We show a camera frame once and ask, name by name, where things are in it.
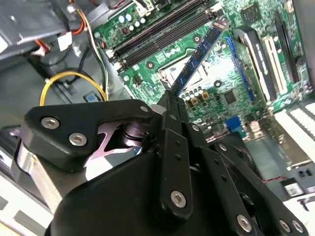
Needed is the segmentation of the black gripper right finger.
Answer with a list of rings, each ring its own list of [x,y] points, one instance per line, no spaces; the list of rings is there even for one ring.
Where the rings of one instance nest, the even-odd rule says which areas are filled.
[[[177,98],[189,145],[217,202],[210,211],[221,236],[306,236],[303,223],[237,155],[218,141],[206,142],[202,131],[188,122],[184,101]]]

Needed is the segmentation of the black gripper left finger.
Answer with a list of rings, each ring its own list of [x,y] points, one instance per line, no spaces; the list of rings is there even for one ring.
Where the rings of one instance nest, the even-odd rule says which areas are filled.
[[[167,91],[154,106],[133,99],[32,108],[12,171],[25,189],[41,194],[54,216],[71,190],[134,157],[155,154],[161,160],[159,206],[171,220],[187,220],[191,184],[166,173],[173,160],[189,163],[177,98]]]

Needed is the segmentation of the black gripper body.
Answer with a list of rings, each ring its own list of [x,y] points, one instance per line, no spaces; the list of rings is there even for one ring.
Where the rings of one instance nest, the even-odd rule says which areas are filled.
[[[71,190],[60,202],[46,231],[50,236],[227,236],[227,221],[216,197],[188,162],[173,160],[168,177],[190,183],[193,207],[186,221],[172,221],[159,201],[161,160],[134,157]]]

